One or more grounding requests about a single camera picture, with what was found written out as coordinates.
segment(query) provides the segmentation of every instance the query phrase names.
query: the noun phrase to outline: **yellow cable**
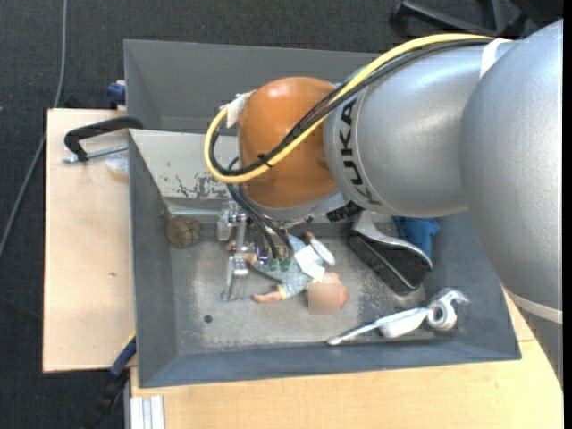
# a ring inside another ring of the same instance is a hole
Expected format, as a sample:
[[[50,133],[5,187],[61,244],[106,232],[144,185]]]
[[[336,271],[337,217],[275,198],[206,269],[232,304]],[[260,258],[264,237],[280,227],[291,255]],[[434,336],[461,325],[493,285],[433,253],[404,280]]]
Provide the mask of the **yellow cable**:
[[[377,69],[382,67],[387,62],[399,57],[400,55],[404,55],[409,51],[413,51],[423,46],[433,45],[437,43],[446,43],[449,41],[457,41],[463,39],[491,39],[491,37],[485,37],[481,35],[471,35],[471,34],[460,34],[460,33],[453,33],[453,34],[442,34],[442,35],[431,35],[429,37],[417,38],[403,45],[399,45],[391,49],[390,51],[380,55],[368,64],[363,70],[361,70],[354,78],[352,78],[348,84],[344,88],[336,94],[335,97],[332,98],[336,100],[341,95],[345,94],[350,89],[354,88],[357,84],[362,82],[365,78],[367,78],[370,74],[375,72]],[[302,141],[304,141],[308,135],[310,135],[324,120],[328,117],[329,114],[321,118],[320,120],[316,121],[306,130],[304,130],[298,137],[292,140],[280,153],[272,157],[268,160],[268,165],[274,166],[278,164],[281,160],[283,160],[289,153],[291,153],[294,148],[296,148]],[[208,130],[206,131],[205,136],[205,146],[203,148],[203,157],[205,158],[206,167],[208,171],[218,180],[227,184],[238,184],[246,181],[253,180],[257,176],[260,176],[264,172],[266,172],[269,167],[268,165],[260,165],[257,168],[252,169],[249,172],[238,174],[238,175],[225,175],[220,173],[216,168],[213,166],[213,163],[210,160],[208,149],[210,147],[211,141],[213,139],[213,135],[215,134],[216,129],[220,125],[220,122],[223,120],[224,116],[226,116],[226,106],[219,112],[218,115],[213,119],[211,125],[209,126]]]

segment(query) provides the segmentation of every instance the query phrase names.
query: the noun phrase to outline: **black chair leg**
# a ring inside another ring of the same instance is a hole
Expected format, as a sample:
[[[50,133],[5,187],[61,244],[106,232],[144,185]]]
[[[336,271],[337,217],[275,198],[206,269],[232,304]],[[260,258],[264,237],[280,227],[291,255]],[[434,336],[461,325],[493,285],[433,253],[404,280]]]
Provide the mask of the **black chair leg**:
[[[390,15],[390,22],[403,33],[406,32],[409,17],[418,18],[442,30],[460,30],[491,37],[516,38],[523,33],[527,19],[523,13],[514,21],[508,21],[501,0],[477,1],[484,11],[483,27],[409,0],[404,0],[395,8]]]
[[[401,29],[405,29],[407,27],[408,18],[411,16],[428,22],[438,29],[461,30],[483,35],[492,34],[490,30],[483,29],[475,24],[471,24],[409,0],[405,0],[398,5],[398,7],[391,13],[390,21]]]

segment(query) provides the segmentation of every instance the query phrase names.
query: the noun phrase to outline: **wooden board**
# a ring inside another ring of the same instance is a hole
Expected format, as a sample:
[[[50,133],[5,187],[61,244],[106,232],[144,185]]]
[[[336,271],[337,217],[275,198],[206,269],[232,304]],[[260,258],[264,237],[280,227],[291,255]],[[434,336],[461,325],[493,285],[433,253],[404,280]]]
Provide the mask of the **wooden board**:
[[[167,429],[556,429],[563,395],[536,341],[519,361],[140,389],[164,395]]]
[[[45,372],[109,367],[135,328],[129,185],[105,158],[63,164],[63,137],[116,116],[49,110],[46,143]],[[89,139],[87,151],[125,143],[125,132]]]

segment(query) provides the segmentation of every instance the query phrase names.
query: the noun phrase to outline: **cable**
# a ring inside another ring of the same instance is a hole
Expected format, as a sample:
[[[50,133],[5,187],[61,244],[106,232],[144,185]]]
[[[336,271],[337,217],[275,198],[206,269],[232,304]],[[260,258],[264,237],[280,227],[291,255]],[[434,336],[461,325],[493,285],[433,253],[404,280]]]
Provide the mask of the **cable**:
[[[235,157],[232,160],[232,162],[229,164],[229,169],[231,169],[238,162],[238,160],[239,160],[239,158]],[[284,236],[283,234],[281,234],[282,231],[280,231],[278,228],[276,228],[274,226],[274,224],[272,224],[271,221],[264,218],[260,213],[258,213],[258,211],[255,208],[253,208],[248,203],[248,201],[240,193],[238,186],[233,185],[233,184],[227,184],[226,187],[228,188],[229,192],[231,193],[232,199],[237,204],[242,206],[242,208],[249,214],[250,218],[255,223],[255,225],[258,227],[258,229],[263,233],[266,240],[268,241],[268,244],[270,245],[270,249],[272,250],[273,256],[278,257],[278,249],[276,248],[276,245],[274,244],[272,237],[270,236],[270,234],[266,230],[266,227],[269,227],[270,229],[272,229],[274,231],[274,233],[276,233],[276,235],[278,235],[278,238],[280,238],[280,240],[284,242],[286,247],[288,247],[289,257],[290,257],[291,244],[290,244],[290,241],[288,240],[288,238],[286,236]]]
[[[335,101],[338,97],[343,94],[350,92],[354,87],[358,86],[363,82],[369,75],[371,75],[376,70],[380,69],[382,66],[398,58],[405,53],[417,50],[424,46],[430,46],[437,43],[445,43],[457,40],[482,40],[490,41],[490,37],[480,36],[480,35],[468,35],[468,34],[441,34],[432,35],[429,37],[423,37],[411,40],[403,45],[399,45],[391,49],[390,51],[380,55],[377,59],[368,64],[364,69],[362,69],[354,78],[352,78],[345,86],[343,86],[338,94],[333,98]],[[257,176],[263,174],[271,168],[271,166],[278,164],[283,160],[289,153],[291,153],[304,139],[306,139],[322,122],[324,122],[326,116],[314,122],[307,129],[302,131],[299,136],[292,140],[284,149],[282,149],[278,154],[272,156],[269,159],[264,159],[262,163],[254,169],[249,170],[246,173],[240,175],[225,175],[220,170],[217,170],[213,164],[212,158],[209,153],[209,148],[211,147],[211,141],[217,131],[221,121],[226,116],[226,107],[224,107],[221,112],[216,115],[216,117],[211,122],[208,130],[206,131],[205,146],[203,149],[203,157],[208,167],[209,172],[219,181],[225,183],[242,183],[246,181],[253,180]]]
[[[445,42],[440,44],[433,44],[429,46],[424,46],[419,48],[415,51],[409,51],[400,57],[393,59],[387,62],[385,65],[380,67],[377,71],[372,73],[368,76],[365,80],[360,82],[354,88],[348,90],[348,92],[342,94],[341,96],[336,96],[338,92],[343,88],[344,85],[341,85],[339,88],[332,91],[328,96],[323,98],[318,104],[316,104],[307,114],[288,132],[288,134],[284,137],[284,139],[271,151],[269,151],[266,155],[260,155],[259,160],[255,161],[253,164],[243,166],[237,170],[228,170],[227,168],[221,166],[216,158],[215,158],[215,143],[218,139],[218,130],[214,132],[213,139],[211,140],[211,144],[209,147],[209,156],[213,163],[214,168],[222,173],[223,175],[238,175],[243,173],[248,173],[250,170],[253,170],[260,166],[261,164],[268,164],[268,160],[275,155],[277,155],[280,151],[288,146],[291,141],[299,136],[299,134],[307,129],[310,125],[317,122],[320,118],[326,116],[331,110],[341,105],[345,102],[348,98],[354,96],[358,93],[359,90],[367,87],[374,81],[379,80],[383,76],[394,72],[395,70],[399,69],[403,65],[411,63],[412,61],[420,58],[422,56],[428,55],[435,51],[442,52],[447,49],[458,48],[460,46],[472,46],[475,43],[482,43],[482,40],[461,40],[461,41],[454,41],[454,42]]]
[[[53,108],[57,108],[60,104],[60,100],[62,98],[62,91],[63,91],[63,80],[65,77],[65,65],[66,65],[66,52],[67,52],[67,14],[68,14],[68,1],[63,0],[63,9],[62,9],[62,56],[60,60],[60,79],[58,81],[57,89],[55,91],[55,99]],[[2,261],[2,256],[4,255],[4,250],[8,239],[10,238],[10,234],[12,233],[14,220],[16,219],[16,215],[20,210],[21,202],[24,198],[24,194],[28,189],[29,180],[36,169],[36,165],[38,165],[38,160],[42,155],[44,146],[46,145],[47,139],[47,130],[44,130],[44,134],[42,135],[42,139],[38,144],[38,148],[36,149],[36,154],[32,159],[31,164],[29,165],[28,172],[24,178],[24,182],[20,187],[20,191],[18,192],[18,196],[13,204],[12,211],[10,213],[10,217],[8,218],[8,223],[4,228],[4,234],[2,235],[2,241],[0,241],[0,261]]]

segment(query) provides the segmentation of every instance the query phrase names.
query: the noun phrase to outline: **wires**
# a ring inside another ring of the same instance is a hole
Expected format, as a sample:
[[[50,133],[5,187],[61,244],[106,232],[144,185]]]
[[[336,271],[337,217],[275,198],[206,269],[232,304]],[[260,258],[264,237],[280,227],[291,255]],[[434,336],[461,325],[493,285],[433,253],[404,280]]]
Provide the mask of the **wires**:
[[[411,40],[403,45],[399,45],[392,50],[380,55],[377,59],[368,64],[364,69],[356,74],[350,81],[342,85],[340,88],[334,91],[333,97],[327,97],[326,102],[321,102],[313,108],[313,110],[319,110],[319,119],[312,119],[311,117],[305,116],[294,128],[290,131],[289,135],[272,151],[270,151],[266,156],[261,157],[259,161],[256,161],[252,165],[243,167],[239,172],[232,172],[231,174],[226,174],[224,170],[220,169],[214,158],[214,141],[217,138],[218,127],[226,115],[226,107],[221,110],[221,112],[216,115],[213,122],[209,126],[206,132],[205,146],[203,150],[203,157],[205,158],[206,166],[209,172],[219,181],[225,183],[242,183],[246,181],[253,180],[257,176],[260,176],[272,166],[278,164],[283,160],[289,153],[291,153],[294,148],[296,148],[304,139],[306,139],[322,122],[324,122],[327,114],[345,100],[344,97],[351,97],[358,90],[363,88],[363,84],[371,79],[372,75],[378,70],[381,70],[384,65],[389,64],[392,61],[399,59],[403,55],[407,55],[416,50],[424,47],[429,47],[438,44],[449,44],[449,43],[488,43],[491,38],[479,36],[479,35],[467,35],[467,34],[442,34],[442,35],[432,35],[429,37],[423,37]],[[327,103],[327,108],[329,111],[326,113],[321,113],[324,106]]]
[[[238,157],[235,157],[232,160],[232,162],[229,164],[229,170],[232,169],[232,167],[238,162],[238,160],[239,160]],[[266,227],[272,229],[272,231],[278,236],[278,238],[284,243],[284,245],[286,245],[286,247],[289,250],[289,258],[291,258],[291,254],[293,253],[293,248],[290,241],[288,240],[287,235],[283,231],[281,231],[278,227],[276,227],[271,220],[267,219],[266,217],[258,213],[258,211],[254,207],[252,207],[248,203],[248,201],[242,196],[242,193],[240,192],[240,188],[238,186],[235,186],[233,184],[227,184],[226,187],[231,193],[232,199],[248,213],[249,217],[252,219],[252,222],[265,236],[266,241],[268,241],[268,245],[272,250],[273,256],[278,257],[278,249],[276,248],[276,245],[274,244],[272,237],[266,230]]]
[[[69,0],[63,0],[63,9],[62,9],[62,56],[61,56],[61,60],[60,60],[60,79],[58,81],[57,89],[55,92],[55,99],[54,99],[53,108],[57,108],[60,104],[60,100],[62,98],[62,91],[63,91],[63,80],[65,78],[65,65],[66,65],[66,54],[67,54],[66,52],[67,52],[68,2],[69,2]],[[42,156],[42,152],[43,152],[44,146],[46,144],[46,138],[47,138],[46,132],[47,132],[47,130],[44,131],[44,134],[42,135],[42,139],[40,140],[40,142],[38,144],[38,148],[36,149],[36,153],[34,154],[34,157],[32,158],[31,164],[29,165],[28,172],[26,173],[26,176],[24,177],[24,181],[20,187],[20,191],[18,192],[18,196],[16,197],[16,200],[14,201],[12,211],[10,213],[10,217],[8,218],[8,223],[6,224],[6,227],[4,228],[2,240],[0,241],[0,261],[2,260],[2,256],[4,255],[4,250],[6,248],[6,244],[8,242],[8,239],[10,238],[10,234],[12,232],[14,221],[16,219],[16,215],[18,214],[18,211],[20,210],[20,205],[21,205],[21,202],[24,198],[24,194],[26,193],[26,190],[29,186],[29,181],[32,177],[32,174],[34,173],[34,170],[36,169],[36,165],[38,165],[39,158]]]

